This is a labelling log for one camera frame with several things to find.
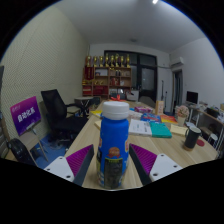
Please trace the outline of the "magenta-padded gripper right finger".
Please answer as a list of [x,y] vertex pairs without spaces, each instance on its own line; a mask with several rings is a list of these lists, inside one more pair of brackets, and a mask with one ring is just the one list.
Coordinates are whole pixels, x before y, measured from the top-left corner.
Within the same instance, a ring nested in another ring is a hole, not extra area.
[[129,153],[143,185],[150,184],[182,169],[166,154],[154,154],[130,144]]

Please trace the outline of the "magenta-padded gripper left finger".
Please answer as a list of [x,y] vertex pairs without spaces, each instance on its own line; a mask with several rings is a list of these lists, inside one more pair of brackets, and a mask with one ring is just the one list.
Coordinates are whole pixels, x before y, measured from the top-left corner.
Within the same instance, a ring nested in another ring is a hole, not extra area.
[[63,156],[57,157],[45,168],[45,171],[81,186],[93,156],[94,146],[89,145],[67,158]]

